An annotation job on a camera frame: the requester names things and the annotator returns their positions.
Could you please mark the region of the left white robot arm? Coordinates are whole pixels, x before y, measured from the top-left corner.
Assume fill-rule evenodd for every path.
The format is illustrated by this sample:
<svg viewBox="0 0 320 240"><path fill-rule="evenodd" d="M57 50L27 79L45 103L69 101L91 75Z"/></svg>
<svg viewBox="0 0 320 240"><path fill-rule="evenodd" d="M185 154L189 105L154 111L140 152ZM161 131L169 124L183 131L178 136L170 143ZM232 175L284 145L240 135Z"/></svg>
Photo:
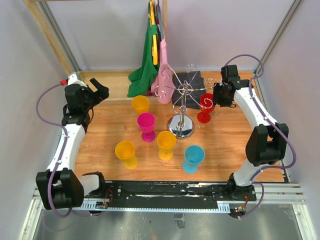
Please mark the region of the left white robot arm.
<svg viewBox="0 0 320 240"><path fill-rule="evenodd" d="M93 118L89 113L109 97L108 87L100 84L95 78L91 78L90 82L96 91L93 91L74 72L67 79L46 89L35 105L36 114L43 122L61 129L61 136L51 163L45 171L38 172L35 178L44 208L52 210L60 217L63 215L58 212L59 209L72 212L73 208L83 204L85 196L91 194L101 198L107 193L107 185L101 172L86 173L81 178L75 174L79 148ZM64 88L66 99L60 123L45 119L39 111L40 101L44 95L58 87Z"/></svg>

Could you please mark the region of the red plastic wine glass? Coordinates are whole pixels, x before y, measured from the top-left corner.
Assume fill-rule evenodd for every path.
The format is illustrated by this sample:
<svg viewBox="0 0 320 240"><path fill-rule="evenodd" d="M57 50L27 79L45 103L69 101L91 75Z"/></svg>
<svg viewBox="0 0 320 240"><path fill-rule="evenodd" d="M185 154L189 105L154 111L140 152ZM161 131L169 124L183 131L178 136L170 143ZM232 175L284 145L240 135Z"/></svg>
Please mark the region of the red plastic wine glass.
<svg viewBox="0 0 320 240"><path fill-rule="evenodd" d="M215 109L216 105L213 102L214 95L212 93L205 93L200 97L199 104L200 112L197 115L197 120L202 124L207 124L211 120L210 113Z"/></svg>

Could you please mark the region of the magenta plastic wine glass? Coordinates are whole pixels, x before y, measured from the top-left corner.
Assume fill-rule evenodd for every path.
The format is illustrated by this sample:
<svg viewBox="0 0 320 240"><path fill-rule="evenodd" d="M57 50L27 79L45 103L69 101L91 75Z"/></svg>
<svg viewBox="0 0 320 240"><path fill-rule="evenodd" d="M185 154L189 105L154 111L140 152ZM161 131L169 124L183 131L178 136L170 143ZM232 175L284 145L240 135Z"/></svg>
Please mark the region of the magenta plastic wine glass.
<svg viewBox="0 0 320 240"><path fill-rule="evenodd" d="M154 132L156 119L152 113L144 112L137 117L137 124L141 130L141 139L144 142L151 143L155 140L156 134Z"/></svg>

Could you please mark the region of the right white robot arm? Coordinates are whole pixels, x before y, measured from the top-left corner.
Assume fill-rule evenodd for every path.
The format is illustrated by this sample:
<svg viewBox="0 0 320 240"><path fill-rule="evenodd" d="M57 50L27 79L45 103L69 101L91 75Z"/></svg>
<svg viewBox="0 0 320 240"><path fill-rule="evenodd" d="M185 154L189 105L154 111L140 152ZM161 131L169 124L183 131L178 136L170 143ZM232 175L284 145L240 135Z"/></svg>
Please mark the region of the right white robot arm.
<svg viewBox="0 0 320 240"><path fill-rule="evenodd" d="M240 78L235 64L223 66L220 73L222 80L213 88L213 103L220 107L239 106L252 128L245 146L246 159L227 181L227 196L238 200L253 191L253 181L263 170L278 168L276 163L286 153L289 128L267 112L252 82Z"/></svg>

